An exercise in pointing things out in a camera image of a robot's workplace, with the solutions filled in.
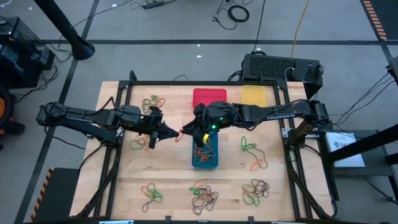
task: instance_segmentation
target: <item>blue bin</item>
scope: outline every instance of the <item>blue bin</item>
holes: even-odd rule
[[[213,169],[218,166],[218,133],[215,133],[214,135],[209,137],[210,142],[211,142],[211,149],[213,150],[213,153],[211,155],[214,155],[213,157],[210,157],[209,160],[211,161],[205,161],[205,162],[200,162],[201,157],[196,157],[195,158],[195,142],[192,141],[192,166],[194,168],[198,169]]]

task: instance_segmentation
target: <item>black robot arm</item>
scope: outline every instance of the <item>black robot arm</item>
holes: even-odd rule
[[[94,136],[98,141],[106,144],[116,142],[116,133],[119,128],[150,136],[149,147],[155,148],[157,140],[174,138],[178,132],[169,128],[165,122],[162,123],[163,114],[157,107],[151,107],[151,113],[141,114],[137,106],[114,105],[114,109],[90,111],[81,108],[67,107],[63,104],[52,102],[42,105],[36,121],[41,126],[63,126],[85,135]]]
[[[296,100],[287,105],[259,107],[217,101],[209,106],[199,104],[193,114],[195,119],[182,128],[182,133],[193,136],[198,147],[203,147],[209,134],[228,127],[254,130],[263,121],[286,118],[303,118],[298,128],[289,133],[289,142],[293,144],[318,126],[329,121],[326,107],[319,101]]]

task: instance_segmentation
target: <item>wooden table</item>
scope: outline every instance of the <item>wooden table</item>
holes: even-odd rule
[[[116,96],[118,82],[103,82],[97,109],[110,96]],[[288,83],[290,100],[305,99],[302,83]],[[192,92],[194,88],[224,88],[229,103],[240,103],[242,86],[133,86],[131,105],[141,106],[144,98],[159,95],[166,99],[161,110],[164,121],[174,130],[179,130],[193,119]],[[266,87],[268,106],[275,105],[272,87]],[[254,131],[228,128],[219,132],[219,165],[213,170],[197,170],[191,165],[192,137],[184,136],[180,142],[166,139],[156,144],[154,150],[133,150],[130,141],[136,133],[126,131],[121,154],[118,181],[114,195],[112,219],[163,220],[171,215],[172,220],[247,220],[253,216],[256,221],[294,220],[288,175],[285,166],[282,140],[278,121],[267,121]],[[252,155],[240,150],[241,136],[248,143],[256,143],[266,153],[267,169],[250,171]],[[98,147],[97,140],[89,140],[87,156]],[[316,140],[307,144],[318,149]],[[76,215],[90,200],[98,188],[105,148],[97,152],[83,166],[70,215]],[[309,191],[328,214],[333,213],[322,162],[318,155],[308,149],[301,149],[303,168]],[[204,210],[198,216],[192,212],[189,188],[198,179],[209,179],[208,185],[219,192],[213,211]],[[246,205],[242,200],[243,184],[262,179],[269,183],[269,197],[262,198],[260,205]],[[154,183],[163,194],[162,203],[151,203],[148,212],[141,207],[149,199],[140,191],[142,185]],[[302,194],[297,188],[301,216],[305,217]],[[104,193],[101,214],[104,214],[108,191]]]

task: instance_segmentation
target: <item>pile of rubber bands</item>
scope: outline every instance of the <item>pile of rubber bands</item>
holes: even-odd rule
[[[218,199],[218,192],[213,192],[210,186],[205,186],[207,182],[208,179],[197,180],[193,187],[189,188],[189,190],[196,195],[196,197],[192,199],[192,211],[196,215],[200,215],[203,209],[212,211]]]
[[[257,144],[251,143],[247,144],[246,137],[242,136],[241,138],[241,149],[244,152],[248,152],[256,158],[254,162],[250,166],[250,170],[256,170],[257,168],[266,169],[268,167],[268,162],[266,161],[266,154],[257,148]],[[255,149],[262,153],[262,159],[259,159],[253,152],[249,151],[250,149]]]
[[[137,135],[134,140],[131,140],[130,147],[131,149],[149,149],[149,135]]]
[[[165,98],[161,98],[157,95],[151,95],[150,99],[143,99],[141,109],[144,114],[149,114],[151,112],[151,106],[157,106],[158,108],[161,108],[165,103]]]
[[[193,156],[194,156],[193,163],[195,165],[199,165],[202,162],[215,163],[216,162],[216,153],[211,148],[210,139],[207,140],[205,147],[200,148],[197,145],[195,145],[195,148],[193,149]]]
[[[242,185],[243,202],[246,205],[260,204],[260,198],[269,196],[269,184],[263,180],[252,179],[250,184]]]
[[[149,204],[152,202],[163,202],[163,195],[156,190],[156,186],[153,183],[148,184],[147,186],[141,187],[141,192],[144,193],[146,197],[150,199],[150,201],[146,202],[142,205],[142,211],[147,212],[149,209]]]

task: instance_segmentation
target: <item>gray concrete floor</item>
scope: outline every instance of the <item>gray concrete floor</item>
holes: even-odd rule
[[[94,0],[57,0],[57,4],[72,24],[88,17]],[[96,12],[121,4],[123,0],[100,0]],[[167,39],[255,39],[262,1],[248,5],[250,20],[238,24],[236,30],[223,30],[212,22],[220,1],[178,0],[166,6],[131,10],[129,4],[97,15],[88,39],[98,40],[167,40]],[[305,0],[267,0],[261,27],[262,40],[292,40]],[[58,39],[60,33],[33,0],[13,0],[0,15],[19,16],[41,39]],[[220,17],[226,26],[225,14]],[[77,26],[81,34],[85,22]],[[313,0],[308,7],[298,40],[377,40],[359,0]],[[291,45],[258,45],[268,55],[289,57]],[[134,70],[139,80],[172,80],[186,75],[190,80],[226,80],[239,69],[244,54],[252,45],[95,45],[96,53],[78,62],[65,104],[94,109],[101,82],[126,80]],[[393,56],[397,46],[389,46]],[[330,114],[347,110],[367,89],[386,72],[387,60],[380,46],[372,45],[298,45],[297,58],[321,61],[325,67],[324,86],[319,100],[326,103]],[[0,136],[5,148],[0,152],[0,220],[12,223],[24,196],[27,184],[44,141],[45,133],[35,122],[39,105],[57,101],[72,60],[56,63],[58,78],[49,87],[37,91],[18,103],[16,120],[26,125],[21,136]],[[342,128],[384,129],[398,123],[396,86],[389,86],[368,107],[353,114]],[[64,128],[56,136],[85,146],[86,138]],[[388,145],[389,153],[397,152],[396,144]],[[53,140],[37,183],[25,220],[33,209],[42,180],[50,167],[78,168],[84,151]],[[371,179],[387,194],[392,195],[386,177]],[[398,207],[386,202],[381,195],[362,180],[336,178],[341,196],[337,217],[352,222],[398,223]]]

